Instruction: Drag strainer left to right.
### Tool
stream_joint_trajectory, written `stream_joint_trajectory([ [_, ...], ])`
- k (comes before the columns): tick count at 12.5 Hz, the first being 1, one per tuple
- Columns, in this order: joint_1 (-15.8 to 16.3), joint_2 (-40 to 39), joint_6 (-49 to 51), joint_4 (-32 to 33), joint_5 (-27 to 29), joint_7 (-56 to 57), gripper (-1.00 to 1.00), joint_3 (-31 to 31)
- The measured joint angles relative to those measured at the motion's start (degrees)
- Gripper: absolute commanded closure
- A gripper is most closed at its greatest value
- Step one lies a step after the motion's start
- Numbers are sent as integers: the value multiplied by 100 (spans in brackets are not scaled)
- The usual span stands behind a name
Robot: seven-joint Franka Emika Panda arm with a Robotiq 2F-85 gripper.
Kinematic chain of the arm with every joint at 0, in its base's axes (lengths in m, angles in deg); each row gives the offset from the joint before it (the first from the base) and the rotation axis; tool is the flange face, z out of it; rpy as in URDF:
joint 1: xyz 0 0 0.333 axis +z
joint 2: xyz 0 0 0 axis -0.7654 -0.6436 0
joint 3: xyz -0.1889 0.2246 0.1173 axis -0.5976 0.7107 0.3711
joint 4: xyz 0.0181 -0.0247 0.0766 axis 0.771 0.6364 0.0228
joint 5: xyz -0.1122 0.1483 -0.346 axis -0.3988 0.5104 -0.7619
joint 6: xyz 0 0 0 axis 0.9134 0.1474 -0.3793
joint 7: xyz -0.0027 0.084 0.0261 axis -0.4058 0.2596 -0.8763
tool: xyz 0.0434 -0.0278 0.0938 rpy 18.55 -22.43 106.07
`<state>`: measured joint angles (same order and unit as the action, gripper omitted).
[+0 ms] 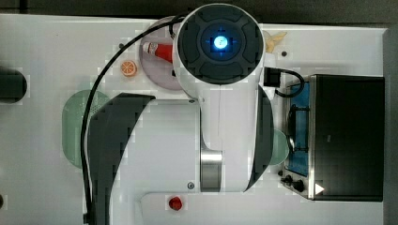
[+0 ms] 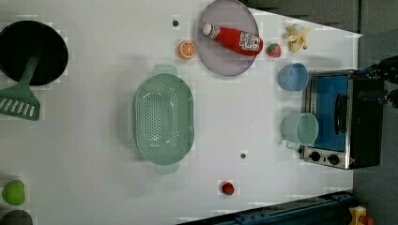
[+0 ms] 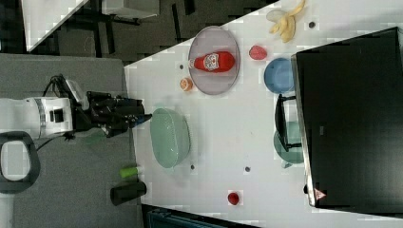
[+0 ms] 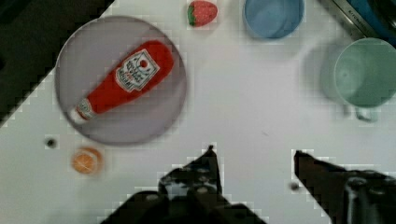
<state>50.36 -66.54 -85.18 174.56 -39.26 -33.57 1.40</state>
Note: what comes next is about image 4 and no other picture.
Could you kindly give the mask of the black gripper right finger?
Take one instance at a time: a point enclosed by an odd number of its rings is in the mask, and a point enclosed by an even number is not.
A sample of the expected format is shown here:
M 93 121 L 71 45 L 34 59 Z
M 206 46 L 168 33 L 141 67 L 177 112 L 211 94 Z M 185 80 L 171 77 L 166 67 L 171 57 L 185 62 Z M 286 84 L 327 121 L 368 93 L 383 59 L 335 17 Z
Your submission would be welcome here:
M 332 224 L 396 224 L 395 178 L 347 170 L 298 150 L 294 173 Z

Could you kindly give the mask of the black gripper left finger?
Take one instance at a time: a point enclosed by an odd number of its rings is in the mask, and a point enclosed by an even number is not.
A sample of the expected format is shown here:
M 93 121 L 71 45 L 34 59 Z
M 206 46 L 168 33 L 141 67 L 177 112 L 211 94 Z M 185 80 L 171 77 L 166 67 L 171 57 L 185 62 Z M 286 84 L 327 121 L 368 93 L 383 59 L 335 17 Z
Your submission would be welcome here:
M 209 145 L 201 157 L 164 175 L 158 189 L 173 201 L 178 197 L 186 197 L 190 189 L 200 187 L 209 187 L 216 193 L 222 193 L 218 158 L 213 145 Z

